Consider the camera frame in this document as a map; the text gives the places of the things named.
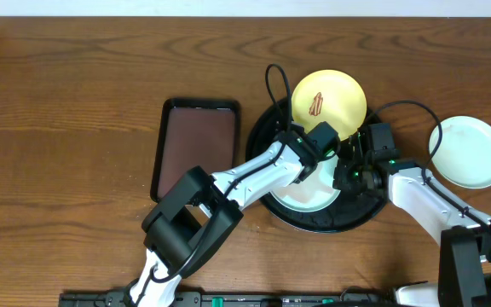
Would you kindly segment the yellow plate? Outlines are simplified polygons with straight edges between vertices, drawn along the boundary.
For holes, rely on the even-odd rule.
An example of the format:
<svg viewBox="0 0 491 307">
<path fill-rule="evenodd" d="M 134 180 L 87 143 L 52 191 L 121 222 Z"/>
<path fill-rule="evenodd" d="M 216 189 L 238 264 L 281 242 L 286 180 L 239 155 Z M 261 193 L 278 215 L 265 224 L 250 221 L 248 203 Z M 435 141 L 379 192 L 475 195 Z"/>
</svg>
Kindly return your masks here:
<svg viewBox="0 0 491 307">
<path fill-rule="evenodd" d="M 292 93 L 292 117 L 306 132 L 327 122 L 341 141 L 355 134 L 367 113 L 367 99 L 350 75 L 320 70 L 303 78 Z"/>
</svg>

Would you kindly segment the light green plate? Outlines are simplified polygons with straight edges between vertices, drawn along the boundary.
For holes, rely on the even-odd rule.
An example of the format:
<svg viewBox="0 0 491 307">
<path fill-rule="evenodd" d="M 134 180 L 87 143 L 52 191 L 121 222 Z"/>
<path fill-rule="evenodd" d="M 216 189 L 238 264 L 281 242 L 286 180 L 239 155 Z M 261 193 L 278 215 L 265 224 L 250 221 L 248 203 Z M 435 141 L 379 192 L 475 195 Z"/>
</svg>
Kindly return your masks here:
<svg viewBox="0 0 491 307">
<path fill-rule="evenodd" d="M 270 194 L 284 207 L 299 211 L 313 212 L 329 206 L 340 194 L 333 185 L 333 176 L 338 156 L 322 161 L 304 181 L 277 188 Z"/>
<path fill-rule="evenodd" d="M 491 126 L 480 119 L 455 116 L 431 132 L 428 150 L 437 171 L 463 188 L 491 186 Z"/>
</svg>

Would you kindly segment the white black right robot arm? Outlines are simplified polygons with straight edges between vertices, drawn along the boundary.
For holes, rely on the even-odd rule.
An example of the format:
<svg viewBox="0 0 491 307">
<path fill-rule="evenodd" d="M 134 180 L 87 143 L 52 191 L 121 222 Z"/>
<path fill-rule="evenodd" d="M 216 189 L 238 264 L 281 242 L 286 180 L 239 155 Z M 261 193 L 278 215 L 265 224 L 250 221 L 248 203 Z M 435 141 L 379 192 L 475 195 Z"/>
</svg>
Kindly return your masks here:
<svg viewBox="0 0 491 307">
<path fill-rule="evenodd" d="M 440 247 L 438 281 L 397 288 L 398 305 L 491 306 L 491 217 L 401 159 L 388 124 L 366 125 L 344 142 L 333 186 L 390 201 Z"/>
</svg>

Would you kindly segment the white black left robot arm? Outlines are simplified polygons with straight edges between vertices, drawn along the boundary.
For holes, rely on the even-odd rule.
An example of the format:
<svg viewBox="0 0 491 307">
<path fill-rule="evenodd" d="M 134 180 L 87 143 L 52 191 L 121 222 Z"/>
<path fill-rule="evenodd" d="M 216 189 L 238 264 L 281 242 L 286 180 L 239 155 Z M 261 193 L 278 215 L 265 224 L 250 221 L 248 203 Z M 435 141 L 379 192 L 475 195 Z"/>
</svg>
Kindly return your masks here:
<svg viewBox="0 0 491 307">
<path fill-rule="evenodd" d="M 168 306 L 179 282 L 201 268 L 265 194 L 304 181 L 334 156 L 338 133 L 326 122 L 310 132 L 290 124 L 256 158 L 227 171 L 187 171 L 142 221 L 147 260 L 124 295 L 127 306 Z"/>
</svg>

